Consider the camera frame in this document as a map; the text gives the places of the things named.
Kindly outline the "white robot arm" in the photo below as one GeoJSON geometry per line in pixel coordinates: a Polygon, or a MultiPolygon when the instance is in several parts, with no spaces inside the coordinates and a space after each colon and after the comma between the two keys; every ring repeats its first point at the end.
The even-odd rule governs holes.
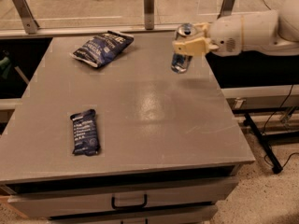
{"type": "Polygon", "coordinates": [[[299,54],[299,0],[285,0],[278,10],[224,16],[212,23],[185,23],[176,30],[176,54],[221,57],[258,51],[268,56],[299,54]]]}

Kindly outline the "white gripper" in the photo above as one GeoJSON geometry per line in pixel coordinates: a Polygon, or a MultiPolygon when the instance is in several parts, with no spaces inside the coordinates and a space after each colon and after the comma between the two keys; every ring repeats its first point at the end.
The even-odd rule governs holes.
{"type": "Polygon", "coordinates": [[[242,16],[221,17],[211,25],[200,22],[194,25],[195,39],[172,42],[174,52],[186,56],[205,56],[210,51],[218,56],[236,56],[242,49],[242,16]]]}

